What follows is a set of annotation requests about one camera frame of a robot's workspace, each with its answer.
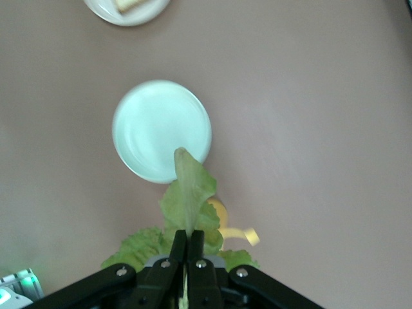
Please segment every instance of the green light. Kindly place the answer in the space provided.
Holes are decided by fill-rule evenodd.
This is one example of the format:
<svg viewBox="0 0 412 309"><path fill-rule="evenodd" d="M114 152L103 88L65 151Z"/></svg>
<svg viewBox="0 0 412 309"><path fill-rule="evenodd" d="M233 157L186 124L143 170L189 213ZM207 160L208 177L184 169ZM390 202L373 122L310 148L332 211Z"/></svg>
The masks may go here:
<svg viewBox="0 0 412 309"><path fill-rule="evenodd" d="M24 279L21 281L21 284L22 284L22 285L32 285L33 282L34 282L34 281L33 281L32 278L27 277L27 278L24 278Z"/></svg>

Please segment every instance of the lettuce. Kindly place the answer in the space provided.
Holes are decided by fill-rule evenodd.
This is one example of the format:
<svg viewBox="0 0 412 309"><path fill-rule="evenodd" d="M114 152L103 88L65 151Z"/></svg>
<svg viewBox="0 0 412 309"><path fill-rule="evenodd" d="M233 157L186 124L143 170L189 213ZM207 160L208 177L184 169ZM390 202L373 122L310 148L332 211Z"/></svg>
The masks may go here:
<svg viewBox="0 0 412 309"><path fill-rule="evenodd" d="M170 253L177 230L186 230L189 238L195 229L205 232L204 253L221 256L228 271L242 264L257 266L245 250L220 251L223 237L218 230L219 217L216 209L206 202L216 193L216 180L184 148L175 151L174 163L177 180L160 200L164 231L158 227L139 230L122 241L119 251L105 260L102 268L127 263L139 272L149 258Z"/></svg>

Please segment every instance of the small white plate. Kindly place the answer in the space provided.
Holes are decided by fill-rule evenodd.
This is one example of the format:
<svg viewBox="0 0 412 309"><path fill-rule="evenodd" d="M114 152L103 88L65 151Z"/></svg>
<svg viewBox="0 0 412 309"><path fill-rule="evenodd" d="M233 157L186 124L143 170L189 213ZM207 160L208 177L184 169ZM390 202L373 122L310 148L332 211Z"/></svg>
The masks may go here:
<svg viewBox="0 0 412 309"><path fill-rule="evenodd" d="M120 101L113 117L119 157L138 176L155 183L176 179L174 151L184 147L203 163L212 128L201 102L168 80L137 85Z"/></svg>
<svg viewBox="0 0 412 309"><path fill-rule="evenodd" d="M144 24L159 15L170 0L147 0L146 2L121 14L114 0L84 0L85 4L97 16L118 26L136 26Z"/></svg>

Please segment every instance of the plate rim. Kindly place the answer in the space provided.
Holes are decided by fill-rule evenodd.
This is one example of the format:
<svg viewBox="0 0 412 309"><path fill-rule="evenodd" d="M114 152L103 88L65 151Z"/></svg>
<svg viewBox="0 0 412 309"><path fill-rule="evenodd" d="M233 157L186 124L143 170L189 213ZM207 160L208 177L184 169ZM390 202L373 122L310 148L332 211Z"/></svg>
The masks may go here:
<svg viewBox="0 0 412 309"><path fill-rule="evenodd" d="M166 6L170 3L170 0L155 0L159 1L159 3L162 3L161 9L159 11L155 11L155 13L151 14L149 17L145 18L139 18L135 21L125 21L125 20L117 20L117 19L112 19L108 18L105 15L102 15L98 10L95 9L93 4L98 4L99 1L101 0L83 0L86 6L97 16L99 16L101 19L107 21L108 23L115 24L117 26L123 26L123 27L133 27L133 26L138 26L140 24L145 24L148 23L149 21L153 20L156 16L160 15L166 8Z"/></svg>
<svg viewBox="0 0 412 309"><path fill-rule="evenodd" d="M201 155L200 158L196 158L196 160L199 160L200 163L203 163L206 158L207 155L209 154L209 151L211 149L211 144L212 144L212 125L211 125L211 120L209 117L209 114L207 112L207 110L205 109L204 105L201 103L201 101L199 100L199 98L193 93L191 92L189 89L187 89L185 86L182 86L181 84L177 83L177 82L173 82L171 80L165 80L165 79L155 79L155 80L147 80L145 82L139 83L136 86L132 87L119 101L116 110L114 112L113 115L113 120L112 120L112 128L111 128L111 134L112 134L112 139L113 139L113 143L117 152L117 155L120 157L121 161L127 166L127 168L132 171L133 173L135 173L137 176L141 177L144 180L147 180L148 182L153 182L153 183L161 183L161 184L168 184L171 183L173 180L176 179L176 176L172 176L172 177L150 177L150 176L146 176L143 175L142 173L139 173L138 171L135 171L132 167L131 164L129 164L128 162L126 162L124 156L122 156L122 151L120 150L120 147L118 146L119 142L117 140L117 138L115 138L116 136L116 132L118 132L118 126L116 126L117 121L118 121L118 115L120 113L120 111L122 110L122 107L125 106L127 100L134 92L138 91L138 89L143 88L144 86L155 86L158 83L167 83L169 85L173 85L174 87L176 87L177 89L180 89L188 94L190 94L193 97L193 101L195 102L196 106L200 107L200 115L205 119L205 127L206 127L206 134L205 134L205 138L204 138L204 142L202 143L202 147L201 147Z"/></svg>

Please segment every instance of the metal screw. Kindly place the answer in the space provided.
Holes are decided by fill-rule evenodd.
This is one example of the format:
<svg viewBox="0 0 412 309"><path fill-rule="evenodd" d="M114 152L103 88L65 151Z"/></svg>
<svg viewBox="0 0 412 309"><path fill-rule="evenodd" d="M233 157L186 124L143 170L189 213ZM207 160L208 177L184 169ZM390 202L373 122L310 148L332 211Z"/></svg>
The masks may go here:
<svg viewBox="0 0 412 309"><path fill-rule="evenodd" d="M238 277L243 278L243 277L247 277L248 273L247 270L245 270L244 268L239 268L236 271L236 275L238 275Z"/></svg>
<svg viewBox="0 0 412 309"><path fill-rule="evenodd" d="M116 275L119 277L124 276L127 274L127 269L125 267L122 267L121 269L117 270Z"/></svg>
<svg viewBox="0 0 412 309"><path fill-rule="evenodd" d="M162 268L167 268L167 267L170 266L170 262L169 262L168 260L163 261L163 262L160 264L160 266L161 266Z"/></svg>
<svg viewBox="0 0 412 309"><path fill-rule="evenodd" d="M196 262L196 267L198 268L205 268L206 267L206 261L204 259L200 259L199 261Z"/></svg>

